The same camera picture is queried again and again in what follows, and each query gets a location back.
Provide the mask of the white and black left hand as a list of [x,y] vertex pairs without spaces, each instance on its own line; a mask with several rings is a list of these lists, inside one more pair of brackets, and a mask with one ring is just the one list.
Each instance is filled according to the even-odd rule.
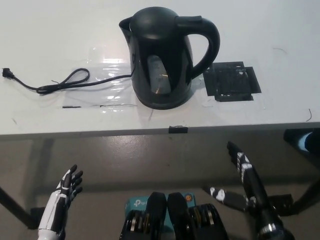
[[80,186],[83,171],[77,172],[77,168],[75,164],[68,169],[50,195],[38,226],[39,230],[50,230],[56,234],[64,230],[71,203],[83,190]]

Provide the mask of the white and black right hand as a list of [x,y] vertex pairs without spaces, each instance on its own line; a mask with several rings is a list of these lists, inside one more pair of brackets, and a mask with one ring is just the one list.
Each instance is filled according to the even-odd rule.
[[265,187],[259,177],[255,167],[249,161],[247,155],[233,142],[227,143],[228,153],[231,162],[236,167],[239,174],[244,195],[205,185],[204,192],[216,199],[219,203],[241,212],[250,212],[256,215],[263,211],[275,213]]

